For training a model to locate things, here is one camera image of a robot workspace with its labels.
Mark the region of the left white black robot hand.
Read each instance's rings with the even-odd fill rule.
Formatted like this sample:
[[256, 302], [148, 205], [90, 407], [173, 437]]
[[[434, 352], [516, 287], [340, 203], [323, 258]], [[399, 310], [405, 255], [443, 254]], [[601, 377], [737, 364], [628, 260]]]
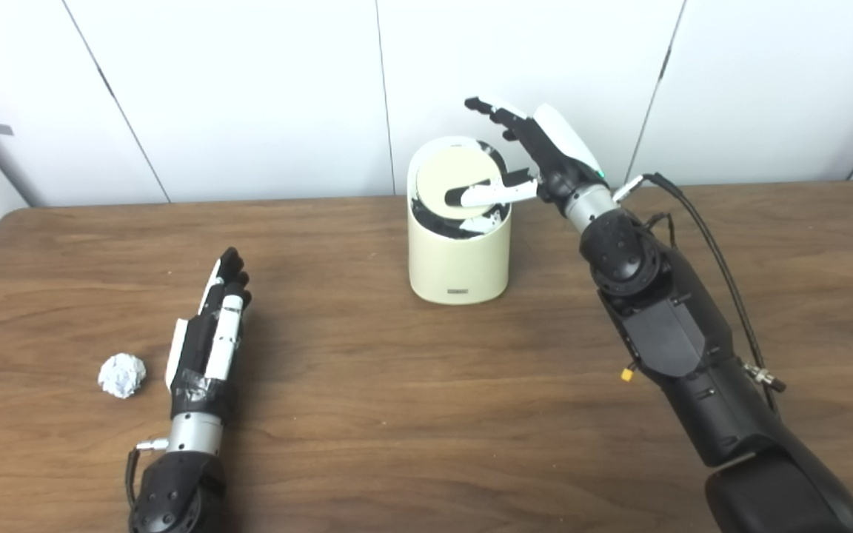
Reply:
[[239, 401], [235, 358], [252, 300], [249, 282], [241, 254], [227, 247], [211, 270], [196, 314], [177, 321], [165, 375], [171, 418], [212, 415], [221, 424], [233, 418]]

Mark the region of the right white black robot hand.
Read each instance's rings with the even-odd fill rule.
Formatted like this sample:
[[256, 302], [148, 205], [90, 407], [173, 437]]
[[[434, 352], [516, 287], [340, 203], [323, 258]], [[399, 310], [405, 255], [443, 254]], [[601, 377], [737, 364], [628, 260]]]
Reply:
[[514, 204], [538, 197], [562, 208], [580, 188], [607, 185], [595, 155], [571, 124], [551, 104], [541, 104], [525, 114], [505, 102], [471, 97], [467, 109], [486, 115], [504, 128], [505, 141], [518, 142], [538, 171], [505, 173], [469, 186], [446, 191], [444, 202], [452, 208], [478, 208]]

